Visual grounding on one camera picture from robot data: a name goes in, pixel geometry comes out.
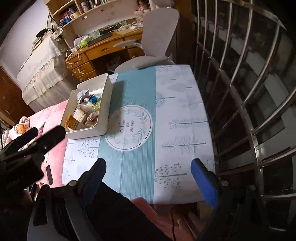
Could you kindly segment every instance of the teal stripe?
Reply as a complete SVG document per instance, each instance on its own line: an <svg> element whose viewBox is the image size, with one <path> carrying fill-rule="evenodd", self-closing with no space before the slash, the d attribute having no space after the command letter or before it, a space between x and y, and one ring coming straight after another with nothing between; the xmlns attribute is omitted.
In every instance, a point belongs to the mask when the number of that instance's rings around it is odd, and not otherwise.
<svg viewBox="0 0 296 241"><path fill-rule="evenodd" d="M98 157L107 163L103 181L123 196L143 197L153 203L155 160L155 67L119 73L114 84L110 114L122 106L139 105L151 115L149 139L132 151L118 151L101 138Z"/></svg>

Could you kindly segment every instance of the wooden desk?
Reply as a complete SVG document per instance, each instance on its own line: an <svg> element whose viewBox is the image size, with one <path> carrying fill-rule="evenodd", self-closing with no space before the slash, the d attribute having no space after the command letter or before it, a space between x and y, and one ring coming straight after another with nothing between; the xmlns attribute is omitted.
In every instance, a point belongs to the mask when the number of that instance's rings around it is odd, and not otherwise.
<svg viewBox="0 0 296 241"><path fill-rule="evenodd" d="M91 63L92 60L99 57L121 51L126 49L130 58L135 58L144 55L142 49L135 46L127 47L113 47L114 44L120 43L121 41L136 39L138 42L142 39L143 29L137 29L135 31L129 32L127 34L119 34L116 32L112 33L112 36L106 38L90 47L84 47L78 52L73 53L72 57L66 65L73 72L73 75L79 79L80 82L89 80L98 75L98 71L95 69L94 65Z"/></svg>

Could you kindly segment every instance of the black pants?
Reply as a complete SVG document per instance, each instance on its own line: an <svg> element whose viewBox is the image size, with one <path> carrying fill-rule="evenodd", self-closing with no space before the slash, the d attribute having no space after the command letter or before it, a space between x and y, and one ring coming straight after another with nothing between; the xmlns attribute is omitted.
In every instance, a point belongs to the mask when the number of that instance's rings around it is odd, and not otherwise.
<svg viewBox="0 0 296 241"><path fill-rule="evenodd" d="M131 201L103 182L85 212L104 241L171 241Z"/></svg>

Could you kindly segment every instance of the chair seat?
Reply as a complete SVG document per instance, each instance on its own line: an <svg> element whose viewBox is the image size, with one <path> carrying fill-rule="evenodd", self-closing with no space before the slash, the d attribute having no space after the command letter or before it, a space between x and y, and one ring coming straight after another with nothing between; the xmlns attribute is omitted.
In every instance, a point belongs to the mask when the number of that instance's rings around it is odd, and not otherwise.
<svg viewBox="0 0 296 241"><path fill-rule="evenodd" d="M126 61L124 62L123 64L119 65L116 70L115 70L115 74L116 73L120 73L120 72L125 72L125 71L128 71L128 70L132 70L132 69L136 69L134 67L135 64L139 64L140 62L147 62L147 61L153 61L155 57L152 57L152 56L139 56L139 57L136 57L136 58L133 58L129 61ZM161 61L161 62L158 62L154 65L169 65L169 64L174 64L173 62L171 61Z"/></svg>

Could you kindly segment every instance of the orange plush face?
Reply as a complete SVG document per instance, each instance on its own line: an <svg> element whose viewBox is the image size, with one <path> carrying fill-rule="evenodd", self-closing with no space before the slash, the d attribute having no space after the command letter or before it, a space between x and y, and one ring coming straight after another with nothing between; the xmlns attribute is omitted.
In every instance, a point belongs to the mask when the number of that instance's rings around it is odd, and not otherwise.
<svg viewBox="0 0 296 241"><path fill-rule="evenodd" d="M28 127L24 124L18 124L16 127L16 130L17 130L18 134L24 134L26 132L27 128Z"/></svg>

